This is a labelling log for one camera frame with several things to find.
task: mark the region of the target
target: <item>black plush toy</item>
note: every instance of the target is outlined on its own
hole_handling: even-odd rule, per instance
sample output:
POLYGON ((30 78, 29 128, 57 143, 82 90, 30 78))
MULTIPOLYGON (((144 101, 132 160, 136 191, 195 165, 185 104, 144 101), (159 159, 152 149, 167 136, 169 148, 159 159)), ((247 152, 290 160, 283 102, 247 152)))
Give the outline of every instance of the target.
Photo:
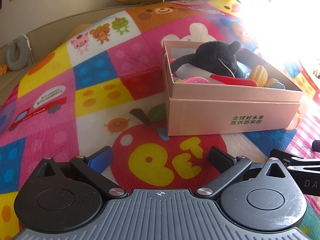
POLYGON ((170 64, 171 72, 175 73, 183 64, 189 63, 216 75, 244 78, 235 56, 240 46, 239 41, 231 44, 223 41, 208 41, 201 44, 195 54, 184 55, 173 61, 170 64))

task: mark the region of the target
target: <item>colorful play mat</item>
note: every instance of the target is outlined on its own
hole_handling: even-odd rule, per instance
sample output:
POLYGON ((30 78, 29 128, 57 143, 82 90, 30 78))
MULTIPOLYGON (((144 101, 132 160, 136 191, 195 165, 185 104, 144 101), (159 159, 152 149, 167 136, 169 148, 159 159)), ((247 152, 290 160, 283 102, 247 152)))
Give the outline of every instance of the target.
MULTIPOLYGON (((0 111, 0 239, 19 232, 15 196, 45 156, 65 162, 109 145, 113 160, 103 175, 128 191, 195 190, 219 174, 207 160, 211 146, 254 162, 265 162, 273 148, 320 158, 311 149, 320 139, 320 92, 297 59, 272 63, 305 92, 287 129, 166 135, 163 40, 239 40, 263 57, 241 20, 241 7, 238 0, 185 0, 122 11, 82 31, 30 70, 0 111)), ((319 240, 320 198, 306 199, 300 229, 319 240)))

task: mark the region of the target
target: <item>wall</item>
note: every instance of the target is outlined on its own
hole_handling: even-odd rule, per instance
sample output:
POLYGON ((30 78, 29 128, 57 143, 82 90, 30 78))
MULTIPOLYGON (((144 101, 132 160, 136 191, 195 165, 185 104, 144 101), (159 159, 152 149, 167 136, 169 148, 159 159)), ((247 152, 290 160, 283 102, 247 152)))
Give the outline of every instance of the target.
POLYGON ((99 8, 122 5, 114 0, 2 0, 0 47, 52 21, 99 8))

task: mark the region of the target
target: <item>cardboard box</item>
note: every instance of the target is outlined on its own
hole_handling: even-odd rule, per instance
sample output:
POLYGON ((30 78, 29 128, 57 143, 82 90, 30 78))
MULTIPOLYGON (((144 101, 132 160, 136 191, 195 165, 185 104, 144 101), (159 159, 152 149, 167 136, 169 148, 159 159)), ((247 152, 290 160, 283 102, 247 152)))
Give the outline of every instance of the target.
POLYGON ((168 135, 203 135, 282 129, 289 126, 303 92, 272 65, 247 49, 237 61, 263 65, 268 79, 286 89, 223 84, 174 83, 169 59, 194 53, 201 42, 164 41, 164 93, 168 135))

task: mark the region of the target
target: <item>cartoon pig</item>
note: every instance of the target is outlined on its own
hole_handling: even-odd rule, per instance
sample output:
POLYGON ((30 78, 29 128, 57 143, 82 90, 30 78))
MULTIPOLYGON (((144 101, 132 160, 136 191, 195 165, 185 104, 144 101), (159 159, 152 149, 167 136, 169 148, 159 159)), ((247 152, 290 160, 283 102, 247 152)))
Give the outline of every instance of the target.
POLYGON ((88 52, 88 44, 89 42, 89 36, 88 33, 85 33, 84 35, 79 35, 75 40, 71 41, 71 44, 75 49, 78 49, 77 51, 80 52, 80 55, 83 54, 84 51, 88 52))

